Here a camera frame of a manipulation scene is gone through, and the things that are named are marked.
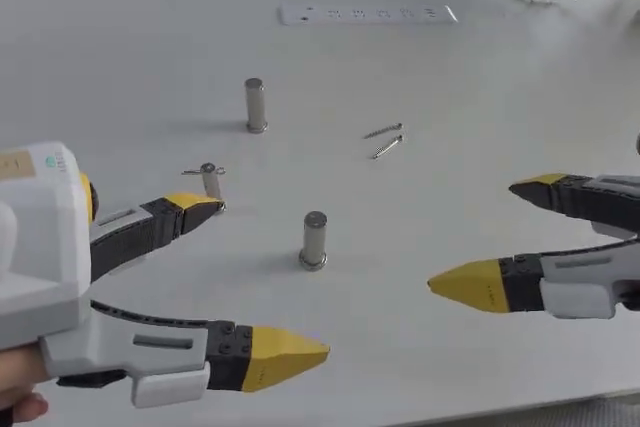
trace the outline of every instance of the metal pin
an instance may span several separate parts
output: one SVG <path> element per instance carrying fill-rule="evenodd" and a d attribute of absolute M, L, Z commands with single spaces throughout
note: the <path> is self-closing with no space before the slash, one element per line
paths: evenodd
<path fill-rule="evenodd" d="M 244 83 L 247 99 L 247 130 L 252 134 L 261 134 L 267 130 L 267 119 L 264 112 L 264 83 L 260 79 L 247 79 Z"/>
<path fill-rule="evenodd" d="M 224 167 L 217 167 L 216 168 L 216 174 L 218 175 L 224 175 L 226 174 L 227 171 Z M 183 170 L 182 171 L 182 175 L 200 175 L 202 174 L 202 169 L 198 169 L 198 170 Z"/>
<path fill-rule="evenodd" d="M 304 217 L 304 242 L 298 255 L 300 264 L 308 271 L 320 270 L 327 263 L 324 244 L 327 234 L 327 216 L 322 212 L 309 212 Z"/>
<path fill-rule="evenodd" d="M 389 142 L 387 145 L 385 145 L 384 147 L 378 149 L 378 151 L 375 154 L 373 154 L 372 159 L 375 160 L 375 159 L 377 159 L 379 157 L 382 157 L 384 154 L 389 152 L 391 149 L 393 149 L 400 142 L 404 142 L 404 135 L 397 136 L 391 142 Z"/>
<path fill-rule="evenodd" d="M 391 132 L 392 130 L 400 130 L 402 129 L 402 123 L 398 122 L 397 124 L 389 125 L 383 129 L 374 130 L 373 132 L 365 135 L 363 139 L 371 139 L 372 137 L 377 137 L 378 135 L 386 134 L 387 132 Z"/>

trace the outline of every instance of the table surface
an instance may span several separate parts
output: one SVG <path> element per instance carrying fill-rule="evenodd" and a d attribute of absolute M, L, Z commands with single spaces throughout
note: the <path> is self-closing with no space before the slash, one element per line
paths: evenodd
<path fill-rule="evenodd" d="M 282 2 L 448 4 L 457 25 L 278 23 Z M 292 329 L 323 366 L 254 395 L 127 408 L 44 387 L 42 425 L 370 427 L 640 388 L 640 316 L 490 315 L 431 295 L 469 260 L 607 242 L 507 186 L 545 172 L 634 174 L 638 0 L 0 0 L 0 147 L 61 140 L 102 212 L 180 190 L 211 161 L 229 210 L 94 286 L 161 316 Z M 251 135 L 243 82 L 266 85 Z M 377 162 L 368 131 L 403 122 Z M 297 264 L 302 220 L 329 261 Z"/>

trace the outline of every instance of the label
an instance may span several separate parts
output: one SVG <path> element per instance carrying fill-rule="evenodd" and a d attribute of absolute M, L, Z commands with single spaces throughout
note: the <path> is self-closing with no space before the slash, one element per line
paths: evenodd
<path fill-rule="evenodd" d="M 458 22 L 458 19 L 447 5 L 282 5 L 280 6 L 280 20 L 284 25 L 440 24 Z"/>
<path fill-rule="evenodd" d="M 22 179 L 35 177 L 36 170 L 33 166 L 31 154 L 26 150 L 0 153 L 0 180 Z"/>

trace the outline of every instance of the white power strip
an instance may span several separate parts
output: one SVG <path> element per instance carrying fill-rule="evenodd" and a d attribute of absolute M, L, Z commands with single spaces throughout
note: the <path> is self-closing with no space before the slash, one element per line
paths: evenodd
<path fill-rule="evenodd" d="M 284 25 L 309 24 L 435 24 L 458 22 L 448 6 L 321 6 L 282 5 Z"/>

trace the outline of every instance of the finger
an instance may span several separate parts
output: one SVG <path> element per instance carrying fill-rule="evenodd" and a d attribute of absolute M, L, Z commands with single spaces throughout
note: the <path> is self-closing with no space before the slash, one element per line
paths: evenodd
<path fill-rule="evenodd" d="M 0 410 L 15 405 L 31 394 L 33 386 L 15 387 L 0 393 Z"/>
<path fill-rule="evenodd" d="M 38 345 L 0 352 L 0 392 L 49 380 Z"/>
<path fill-rule="evenodd" d="M 40 394 L 32 393 L 13 407 L 15 423 L 31 422 L 49 411 L 49 403 Z"/>

